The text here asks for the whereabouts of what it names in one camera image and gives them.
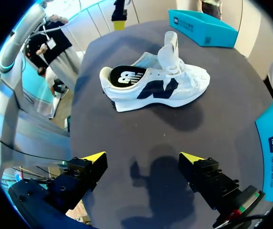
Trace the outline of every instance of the white pants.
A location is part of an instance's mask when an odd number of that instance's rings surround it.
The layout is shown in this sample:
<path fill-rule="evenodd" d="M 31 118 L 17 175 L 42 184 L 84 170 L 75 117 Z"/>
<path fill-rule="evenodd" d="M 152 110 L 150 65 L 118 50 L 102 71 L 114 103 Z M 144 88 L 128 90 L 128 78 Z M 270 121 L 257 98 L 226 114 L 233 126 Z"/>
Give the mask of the white pants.
<path fill-rule="evenodd" d="M 67 48 L 55 60 L 50 63 L 51 69 L 64 84 L 74 91 L 77 76 L 81 67 L 81 61 L 78 58 L 75 49 Z"/>

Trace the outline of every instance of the shoe insole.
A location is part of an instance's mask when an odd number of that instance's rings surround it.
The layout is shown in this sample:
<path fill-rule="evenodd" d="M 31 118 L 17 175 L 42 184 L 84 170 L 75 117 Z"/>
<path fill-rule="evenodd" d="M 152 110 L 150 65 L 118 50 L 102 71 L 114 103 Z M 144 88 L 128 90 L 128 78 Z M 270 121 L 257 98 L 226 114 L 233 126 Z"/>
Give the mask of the shoe insole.
<path fill-rule="evenodd" d="M 145 72 L 145 68 L 120 65 L 111 71 L 109 80 L 115 87 L 130 87 L 139 82 Z"/>

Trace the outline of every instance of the lanyard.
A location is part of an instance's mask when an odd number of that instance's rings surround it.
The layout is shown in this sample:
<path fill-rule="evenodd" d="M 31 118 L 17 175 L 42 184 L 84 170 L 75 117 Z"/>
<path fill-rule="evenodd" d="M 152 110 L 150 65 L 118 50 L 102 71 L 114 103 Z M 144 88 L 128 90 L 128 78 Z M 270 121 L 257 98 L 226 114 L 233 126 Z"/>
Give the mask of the lanyard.
<path fill-rule="evenodd" d="M 46 36 L 47 40 L 50 39 L 46 32 L 45 32 L 45 36 Z"/>

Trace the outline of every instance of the shoe sole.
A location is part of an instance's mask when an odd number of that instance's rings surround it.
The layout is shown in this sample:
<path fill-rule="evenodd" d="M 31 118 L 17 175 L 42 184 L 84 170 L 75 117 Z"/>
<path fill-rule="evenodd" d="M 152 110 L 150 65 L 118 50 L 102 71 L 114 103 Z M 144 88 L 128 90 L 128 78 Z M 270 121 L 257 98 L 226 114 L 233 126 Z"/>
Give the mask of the shoe sole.
<path fill-rule="evenodd" d="M 205 91 L 206 89 L 188 99 L 183 99 L 183 100 L 147 98 L 147 99 L 135 99 L 135 100 L 124 101 L 124 102 L 122 101 L 114 102 L 114 103 L 115 103 L 115 109 L 118 112 L 137 110 L 149 104 L 165 104 L 171 107 L 179 107 L 179 106 L 189 104 L 190 102 L 193 102 L 195 99 L 200 97 Z"/>
<path fill-rule="evenodd" d="M 66 92 L 63 95 L 61 95 L 60 99 L 63 99 L 66 96 L 66 94 L 68 94 L 68 92 L 69 90 L 66 90 Z"/>

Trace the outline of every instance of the white wall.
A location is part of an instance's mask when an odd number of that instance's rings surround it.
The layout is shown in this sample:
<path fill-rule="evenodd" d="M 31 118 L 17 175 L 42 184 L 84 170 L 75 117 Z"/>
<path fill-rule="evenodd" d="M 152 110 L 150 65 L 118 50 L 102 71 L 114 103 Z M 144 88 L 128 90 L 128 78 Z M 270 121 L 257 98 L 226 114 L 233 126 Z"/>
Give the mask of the white wall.
<path fill-rule="evenodd" d="M 265 79 L 273 61 L 273 22 L 266 14 L 262 14 L 259 33 L 248 61 L 259 76 Z"/>
<path fill-rule="evenodd" d="M 168 10 L 176 9 L 176 0 L 132 1 L 129 5 L 125 6 L 125 9 L 128 11 L 128 17 L 125 23 L 126 27 L 138 24 L 138 20 L 140 23 L 146 21 L 168 20 Z M 111 16 L 114 9 L 114 1 L 106 0 L 88 8 L 88 10 L 82 11 L 79 15 L 70 20 L 70 24 L 67 28 L 63 29 L 63 32 L 77 51 L 85 51 L 90 42 L 114 31 L 114 25 L 111 22 Z"/>
<path fill-rule="evenodd" d="M 242 0 L 223 0 L 222 2 L 222 21 L 238 31 L 242 19 Z"/>
<path fill-rule="evenodd" d="M 198 10 L 198 0 L 176 0 L 178 10 Z M 242 0 L 223 0 L 222 21 L 238 30 L 242 18 Z"/>
<path fill-rule="evenodd" d="M 249 0 L 242 1 L 241 27 L 234 48 L 249 57 L 261 24 L 261 12 Z"/>
<path fill-rule="evenodd" d="M 176 0 L 133 0 L 140 23 L 168 20 L 168 10 L 176 9 Z"/>

